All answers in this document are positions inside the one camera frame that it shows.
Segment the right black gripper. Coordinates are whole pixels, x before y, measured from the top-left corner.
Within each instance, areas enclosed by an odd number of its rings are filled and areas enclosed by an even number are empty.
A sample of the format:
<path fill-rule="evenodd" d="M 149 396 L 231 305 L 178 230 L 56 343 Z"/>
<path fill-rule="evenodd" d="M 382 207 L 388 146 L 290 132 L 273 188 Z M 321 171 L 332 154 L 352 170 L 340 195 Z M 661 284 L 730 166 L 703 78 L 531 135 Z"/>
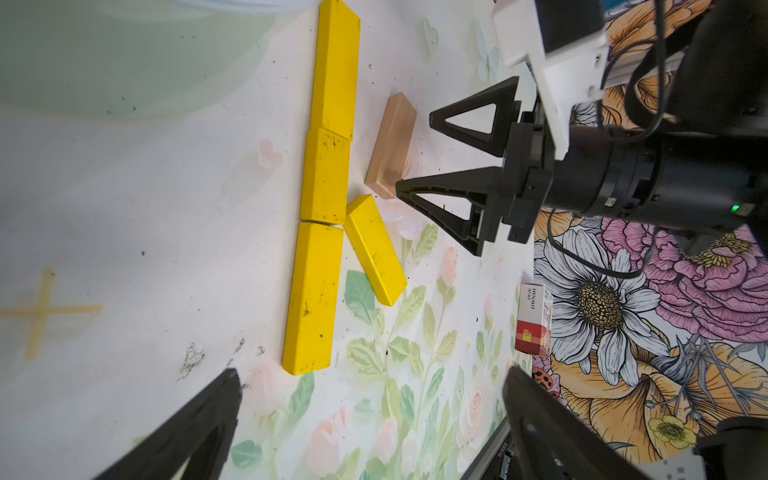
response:
<path fill-rule="evenodd" d="M 400 180 L 399 200 L 479 257 L 501 224 L 524 243 L 542 207 L 658 225 L 660 139 L 622 144 L 624 131 L 574 126 L 565 159 L 553 157 L 549 132 L 529 113 L 520 121 L 519 77 L 429 115 L 429 126 L 501 158 L 497 167 Z"/>

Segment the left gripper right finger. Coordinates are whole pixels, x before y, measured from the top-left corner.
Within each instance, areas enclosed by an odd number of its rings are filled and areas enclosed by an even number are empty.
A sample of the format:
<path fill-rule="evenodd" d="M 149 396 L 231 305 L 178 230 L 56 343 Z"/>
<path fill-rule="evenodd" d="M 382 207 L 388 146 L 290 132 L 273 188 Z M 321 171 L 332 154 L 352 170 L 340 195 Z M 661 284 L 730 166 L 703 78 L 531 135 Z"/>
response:
<path fill-rule="evenodd" d="M 510 368 L 503 399 L 523 479 L 644 479 L 531 376 Z"/>

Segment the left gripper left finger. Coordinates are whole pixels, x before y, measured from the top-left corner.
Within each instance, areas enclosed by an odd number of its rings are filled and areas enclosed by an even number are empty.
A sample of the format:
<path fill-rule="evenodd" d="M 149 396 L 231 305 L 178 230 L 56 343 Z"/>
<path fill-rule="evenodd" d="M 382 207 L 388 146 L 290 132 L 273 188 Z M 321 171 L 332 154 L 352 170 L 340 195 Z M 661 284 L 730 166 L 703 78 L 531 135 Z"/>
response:
<path fill-rule="evenodd" d="M 221 372 L 200 393 L 100 479 L 218 479 L 232 444 L 242 401 L 237 371 Z"/>

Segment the natural wooden block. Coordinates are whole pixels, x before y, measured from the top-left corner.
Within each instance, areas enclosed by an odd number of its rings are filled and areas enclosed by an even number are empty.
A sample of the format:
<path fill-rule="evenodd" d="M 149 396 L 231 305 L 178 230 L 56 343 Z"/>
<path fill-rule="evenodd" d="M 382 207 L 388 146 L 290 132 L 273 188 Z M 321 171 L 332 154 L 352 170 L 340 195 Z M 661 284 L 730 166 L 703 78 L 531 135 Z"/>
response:
<path fill-rule="evenodd" d="M 388 99 L 364 180 L 383 199 L 396 198 L 395 185 L 403 178 L 416 120 L 417 111 L 402 92 Z"/>

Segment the short yellow block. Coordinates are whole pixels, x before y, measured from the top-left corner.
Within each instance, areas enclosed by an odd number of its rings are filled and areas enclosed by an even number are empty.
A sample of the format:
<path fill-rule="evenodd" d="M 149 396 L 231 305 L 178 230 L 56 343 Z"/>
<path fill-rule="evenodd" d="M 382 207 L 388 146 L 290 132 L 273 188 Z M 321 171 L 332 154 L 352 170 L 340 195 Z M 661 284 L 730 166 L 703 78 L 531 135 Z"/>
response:
<path fill-rule="evenodd" d="M 349 181 L 351 142 L 325 128 L 307 136 L 300 219 L 343 225 Z"/>

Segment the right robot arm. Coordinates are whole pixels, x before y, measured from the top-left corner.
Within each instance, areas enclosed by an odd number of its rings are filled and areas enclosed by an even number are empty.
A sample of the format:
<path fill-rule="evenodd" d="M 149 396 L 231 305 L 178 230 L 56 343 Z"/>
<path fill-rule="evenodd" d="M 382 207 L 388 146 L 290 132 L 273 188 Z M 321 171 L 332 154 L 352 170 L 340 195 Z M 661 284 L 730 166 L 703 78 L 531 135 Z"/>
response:
<path fill-rule="evenodd" d="M 656 31 L 627 84 L 634 131 L 583 127 L 572 108 L 597 103 L 619 53 L 598 1 L 499 1 L 502 61 L 527 63 L 537 98 L 523 111 L 509 78 L 430 114 L 430 126 L 502 161 L 401 180 L 398 198 L 473 255 L 508 225 L 526 242 L 544 208 L 653 225 L 689 253 L 747 227 L 767 243 L 767 5 L 716 1 Z"/>

